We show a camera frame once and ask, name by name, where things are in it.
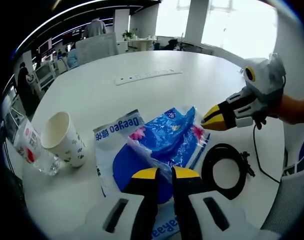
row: gray fabric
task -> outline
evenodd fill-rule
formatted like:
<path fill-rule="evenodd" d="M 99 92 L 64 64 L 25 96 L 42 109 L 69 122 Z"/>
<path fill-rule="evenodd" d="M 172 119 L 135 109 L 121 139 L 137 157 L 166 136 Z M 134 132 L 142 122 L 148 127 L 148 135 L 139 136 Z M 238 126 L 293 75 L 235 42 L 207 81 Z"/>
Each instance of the gray fabric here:
<path fill-rule="evenodd" d="M 116 33 L 106 33 L 89 37 L 75 43 L 78 65 L 118 55 Z"/>
<path fill-rule="evenodd" d="M 274 204 L 262 230 L 283 235 L 304 210 L 304 170 L 281 178 Z"/>
<path fill-rule="evenodd" d="M 91 38 L 97 35 L 106 34 L 107 28 L 103 21 L 93 19 L 92 22 L 85 26 L 83 37 Z"/>

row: power strip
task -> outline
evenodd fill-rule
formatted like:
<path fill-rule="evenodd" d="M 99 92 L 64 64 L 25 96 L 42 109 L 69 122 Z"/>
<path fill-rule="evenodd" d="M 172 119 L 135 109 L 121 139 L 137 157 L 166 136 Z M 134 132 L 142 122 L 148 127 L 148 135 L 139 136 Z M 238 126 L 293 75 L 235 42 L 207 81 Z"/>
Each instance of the power strip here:
<path fill-rule="evenodd" d="M 172 69 L 169 70 L 162 70 L 162 71 L 153 71 L 153 72 L 148 72 L 148 73 L 143 73 L 143 74 L 135 74 L 132 76 L 127 76 L 127 77 L 120 77 L 115 79 L 114 83 L 115 85 L 119 86 L 122 84 L 127 84 L 143 79 L 150 79 L 150 78 L 155 78 L 155 77 L 160 77 L 160 76 L 166 76 L 166 75 L 173 75 L 173 74 L 181 74 L 181 71 L 174 71 Z"/>

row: potted plant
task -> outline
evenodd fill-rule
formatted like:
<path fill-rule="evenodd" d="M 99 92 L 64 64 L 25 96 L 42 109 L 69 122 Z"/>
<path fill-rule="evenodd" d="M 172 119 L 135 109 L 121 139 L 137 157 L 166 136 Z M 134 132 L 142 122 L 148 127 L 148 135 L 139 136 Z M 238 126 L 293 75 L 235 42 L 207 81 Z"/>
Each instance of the potted plant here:
<path fill-rule="evenodd" d="M 130 32 L 128 30 L 126 30 L 123 34 L 122 34 L 123 39 L 126 40 L 130 40 L 133 38 L 133 32 Z"/>

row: ceiling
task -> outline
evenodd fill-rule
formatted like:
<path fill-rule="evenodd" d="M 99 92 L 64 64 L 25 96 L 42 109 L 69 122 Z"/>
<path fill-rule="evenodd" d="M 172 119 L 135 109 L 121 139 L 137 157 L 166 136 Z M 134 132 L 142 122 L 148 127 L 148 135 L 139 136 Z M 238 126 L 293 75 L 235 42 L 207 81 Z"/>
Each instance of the ceiling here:
<path fill-rule="evenodd" d="M 32 50 L 32 54 L 34 54 L 35 50 L 49 38 L 53 38 L 67 30 L 89 23 L 94 18 L 113 18 L 116 9 L 129 8 L 130 14 L 132 15 L 135 12 L 159 3 L 159 1 L 155 0 L 102 0 L 97 2 L 89 0 L 43 0 L 43 3 L 41 4 L 40 2 L 41 1 L 22 0 L 19 4 L 18 2 L 15 2 L 14 4 L 11 3 L 11 5 L 14 5 L 12 7 L 16 9 L 13 13 L 13 15 L 16 15 L 14 21 L 15 25 L 23 26 L 14 28 L 11 32 L 13 33 L 12 36 L 15 36 L 15 43 L 10 43 L 9 46 L 14 61 L 23 52 L 28 50 Z M 69 10 L 54 18 L 33 33 L 20 46 L 27 36 L 48 19 L 67 9 L 87 2 L 93 3 Z M 105 24 L 111 24 L 113 23 L 113 20 L 105 20 L 104 22 Z M 53 40 L 53 43 L 58 40 L 60 40 L 60 37 Z"/>

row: white pillar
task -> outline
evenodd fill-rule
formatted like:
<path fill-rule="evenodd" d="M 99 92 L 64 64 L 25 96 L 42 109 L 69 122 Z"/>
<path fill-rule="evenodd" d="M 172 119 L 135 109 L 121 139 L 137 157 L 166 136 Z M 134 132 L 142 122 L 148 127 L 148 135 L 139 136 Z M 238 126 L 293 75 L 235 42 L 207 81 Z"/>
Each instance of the white pillar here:
<path fill-rule="evenodd" d="M 200 44 L 207 18 L 209 0 L 191 0 L 184 40 Z"/>
<path fill-rule="evenodd" d="M 130 9 L 117 9 L 114 12 L 113 26 L 116 41 L 122 41 L 122 34 L 128 30 Z"/>

